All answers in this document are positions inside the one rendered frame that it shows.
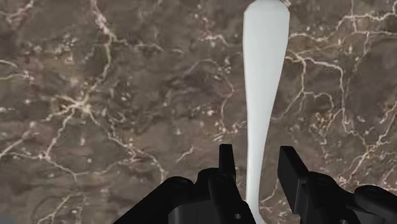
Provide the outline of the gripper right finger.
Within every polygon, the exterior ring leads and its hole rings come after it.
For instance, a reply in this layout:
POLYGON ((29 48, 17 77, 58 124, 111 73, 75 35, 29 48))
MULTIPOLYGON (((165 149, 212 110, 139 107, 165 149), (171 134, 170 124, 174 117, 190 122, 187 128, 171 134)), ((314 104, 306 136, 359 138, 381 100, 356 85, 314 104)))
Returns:
POLYGON ((292 146, 280 147, 277 177, 300 224, 397 224, 397 195, 375 185, 350 193, 309 171, 292 146))

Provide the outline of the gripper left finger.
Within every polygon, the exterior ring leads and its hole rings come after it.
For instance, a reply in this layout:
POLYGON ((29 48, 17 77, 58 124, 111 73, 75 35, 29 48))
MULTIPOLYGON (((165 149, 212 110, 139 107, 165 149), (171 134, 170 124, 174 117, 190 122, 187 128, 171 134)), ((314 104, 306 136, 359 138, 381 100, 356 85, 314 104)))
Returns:
POLYGON ((219 146, 219 166, 201 170, 196 182, 173 176, 113 224, 256 224, 236 185, 231 144, 219 146))

